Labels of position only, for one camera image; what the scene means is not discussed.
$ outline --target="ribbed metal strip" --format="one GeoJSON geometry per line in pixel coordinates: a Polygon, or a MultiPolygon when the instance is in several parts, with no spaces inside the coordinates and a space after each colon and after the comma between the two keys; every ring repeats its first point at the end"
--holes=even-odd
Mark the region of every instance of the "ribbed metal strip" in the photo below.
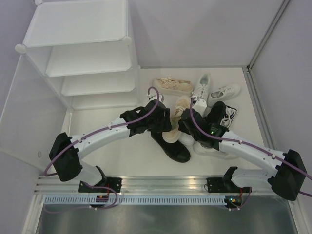
{"type": "MultiPolygon", "coordinates": [[[[226,205],[225,196],[150,196],[124,195],[118,198],[119,205],[226,205]]],[[[97,202],[96,195],[47,195],[45,204],[112,204],[114,195],[107,202],[97,202]]]]}

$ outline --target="beige shoe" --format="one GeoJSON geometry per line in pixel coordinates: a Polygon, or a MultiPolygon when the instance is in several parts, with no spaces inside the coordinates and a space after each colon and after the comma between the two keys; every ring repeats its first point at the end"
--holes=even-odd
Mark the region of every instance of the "beige shoe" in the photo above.
{"type": "Polygon", "coordinates": [[[180,97],[176,103],[173,114],[170,116],[170,122],[172,125],[172,130],[170,132],[162,133],[162,138],[168,143],[175,143],[179,139],[181,132],[179,131],[179,120],[181,115],[186,108],[190,108],[191,99],[189,97],[180,97]]]}
{"type": "Polygon", "coordinates": [[[193,84],[188,80],[172,79],[168,77],[156,78],[153,81],[155,86],[162,94],[188,96],[192,95],[193,84]]]}

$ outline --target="gray floor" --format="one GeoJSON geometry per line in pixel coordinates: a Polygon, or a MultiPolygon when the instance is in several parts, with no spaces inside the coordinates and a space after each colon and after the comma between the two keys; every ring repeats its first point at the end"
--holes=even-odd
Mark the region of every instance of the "gray floor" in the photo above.
{"type": "MultiPolygon", "coordinates": [[[[49,205],[49,210],[68,209],[49,205]]],[[[41,216],[41,234],[296,234],[288,204],[282,199],[251,197],[241,211],[213,206],[119,205],[41,216]]]]}

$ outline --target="white shelf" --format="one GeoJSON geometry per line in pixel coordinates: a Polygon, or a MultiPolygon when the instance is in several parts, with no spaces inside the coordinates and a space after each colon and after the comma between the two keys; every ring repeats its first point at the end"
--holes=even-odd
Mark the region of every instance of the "white shelf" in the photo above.
{"type": "Polygon", "coordinates": [[[121,40],[126,22],[124,0],[45,2],[37,7],[23,44],[30,48],[121,40]]]}
{"type": "Polygon", "coordinates": [[[54,46],[46,74],[61,77],[127,71],[130,68],[130,54],[125,43],[102,42],[54,46]]]}
{"type": "Polygon", "coordinates": [[[74,96],[72,106],[75,110],[125,107],[137,104],[137,92],[94,94],[74,96]]]}
{"type": "Polygon", "coordinates": [[[67,76],[62,86],[64,96],[129,92],[136,87],[134,71],[67,76]]]}
{"type": "MultiPolygon", "coordinates": [[[[231,101],[226,102],[239,107],[238,115],[230,129],[244,138],[263,144],[245,78],[240,68],[141,69],[140,75],[143,78],[140,80],[141,99],[139,101],[141,103],[147,102],[147,88],[154,78],[172,75],[173,78],[188,79],[195,83],[200,75],[206,72],[210,72],[212,75],[214,89],[233,82],[241,85],[241,93],[231,101]]],[[[105,95],[98,97],[106,101],[105,95]]],[[[166,106],[172,110],[177,98],[177,96],[165,95],[166,106]]],[[[72,113],[70,135],[96,129],[116,119],[124,111],[131,109],[134,109],[134,106],[74,111],[72,113]]],[[[230,166],[258,169],[255,165],[243,159],[222,160],[197,155],[192,147],[189,147],[189,150],[191,153],[189,162],[175,162],[166,156],[161,147],[151,138],[150,133],[145,132],[125,140],[110,143],[92,152],[83,161],[94,166],[98,165],[106,175],[110,176],[206,176],[223,175],[230,166]]]]}

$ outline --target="transparent side panel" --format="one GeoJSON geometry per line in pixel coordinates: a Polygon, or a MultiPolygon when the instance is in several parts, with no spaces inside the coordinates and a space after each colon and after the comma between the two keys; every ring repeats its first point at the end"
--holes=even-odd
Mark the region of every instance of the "transparent side panel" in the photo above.
{"type": "Polygon", "coordinates": [[[65,113],[45,80],[21,56],[0,119],[0,150],[43,169],[65,113]]]}

